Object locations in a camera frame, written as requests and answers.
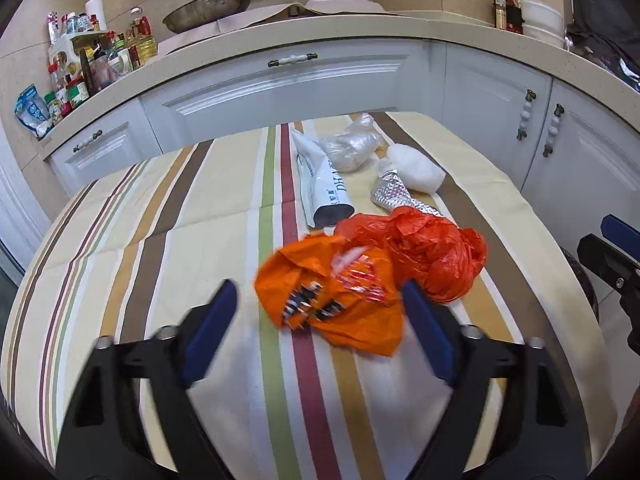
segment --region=cabinet door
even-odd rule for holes
[[[51,164],[70,196],[114,171],[160,155],[140,99],[133,99],[60,146]]]
[[[420,111],[431,81],[429,47],[388,39],[299,44],[220,62],[149,91],[142,101],[163,152],[272,124],[364,110]],[[304,60],[281,63],[290,56]]]
[[[553,152],[543,156],[557,104]],[[640,228],[640,135],[582,92],[554,81],[542,138],[522,194],[558,244],[574,256],[583,236],[613,214]],[[592,276],[598,299],[611,290]]]
[[[531,90],[530,101],[526,100]],[[442,124],[522,184],[551,92],[551,76],[480,50],[447,45]],[[526,133],[518,140],[518,129]]]

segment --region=metal bolt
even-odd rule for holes
[[[469,339],[482,339],[482,332],[475,325],[465,325],[462,327],[462,335]]]
[[[545,340],[541,337],[532,337],[529,339],[529,346],[541,350],[545,347]]]
[[[113,344],[113,338],[108,335],[103,335],[95,340],[95,347],[98,350],[104,350],[105,348],[109,348]]]
[[[158,331],[154,334],[156,339],[165,340],[171,339],[178,335],[178,327],[173,325],[165,325],[162,328],[159,328]]]

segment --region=drawer handle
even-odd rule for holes
[[[560,126],[560,117],[564,114],[564,107],[561,104],[556,104],[556,110],[554,110],[554,116],[551,118],[549,127],[546,129],[546,141],[545,149],[542,152],[542,156],[548,158],[554,152],[554,144],[556,143],[556,136],[558,135],[558,127]]]
[[[98,137],[100,137],[102,135],[102,130],[98,130],[97,132],[95,132],[91,138],[84,140],[83,142],[79,142],[78,144],[76,144],[74,146],[74,153],[79,152],[80,150],[82,150],[83,148],[87,147],[89,144],[91,144],[92,142],[94,142],[95,139],[97,139]]]
[[[267,63],[269,68],[275,66],[291,65],[296,63],[302,63],[304,61],[311,61],[312,59],[318,59],[318,54],[302,54],[300,56],[283,57],[282,59],[272,59]]]
[[[520,113],[520,126],[518,127],[518,134],[516,135],[516,139],[518,140],[522,140],[527,137],[527,125],[531,118],[531,108],[533,106],[531,103],[537,97],[538,96],[533,90],[527,89],[527,95],[524,97],[524,105]]]

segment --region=table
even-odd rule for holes
[[[493,338],[545,339],[583,408],[585,447],[596,463],[616,421],[606,352],[558,245],[509,179],[443,126],[416,113],[374,118],[387,143],[418,148],[447,172],[437,194],[415,197],[487,242],[486,268],[450,304],[453,313]],[[238,313],[190,396],[236,478],[405,478],[450,394],[412,329],[392,358],[332,347],[318,333],[277,330],[252,287],[274,248],[308,232],[290,130],[322,137],[350,121],[323,118],[201,142],[97,180],[71,199],[20,285],[0,361],[10,407],[51,463],[94,340],[150,336],[231,278]],[[356,211],[384,214],[369,200],[374,159],[343,177]],[[501,387],[492,383],[468,466],[487,455]],[[145,380],[140,409],[156,460],[172,466]]]

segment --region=orange plastic bag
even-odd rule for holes
[[[332,344],[390,356],[403,313],[391,260],[380,248],[344,247],[319,234],[281,248],[258,270],[258,299],[279,328],[309,323]]]
[[[395,208],[391,216],[346,218],[335,234],[347,239],[348,248],[384,249],[393,262],[398,287],[413,278],[439,303],[464,296],[486,261],[486,244],[478,232],[409,206]]]

